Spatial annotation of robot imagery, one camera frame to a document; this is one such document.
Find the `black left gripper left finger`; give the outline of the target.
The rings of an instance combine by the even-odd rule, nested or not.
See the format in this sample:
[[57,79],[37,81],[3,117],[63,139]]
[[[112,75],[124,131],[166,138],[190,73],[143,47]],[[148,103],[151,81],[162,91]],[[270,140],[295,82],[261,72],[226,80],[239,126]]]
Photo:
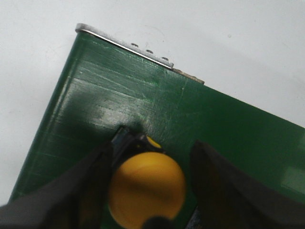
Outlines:
[[103,144],[57,179],[0,208],[2,229],[98,229],[113,147]]

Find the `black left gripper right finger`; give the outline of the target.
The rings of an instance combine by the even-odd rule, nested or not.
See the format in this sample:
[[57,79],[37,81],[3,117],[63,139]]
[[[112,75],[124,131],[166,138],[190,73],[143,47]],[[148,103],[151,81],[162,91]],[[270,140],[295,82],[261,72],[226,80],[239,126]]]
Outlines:
[[305,206],[250,177],[209,144],[190,152],[191,185],[205,229],[303,229]]

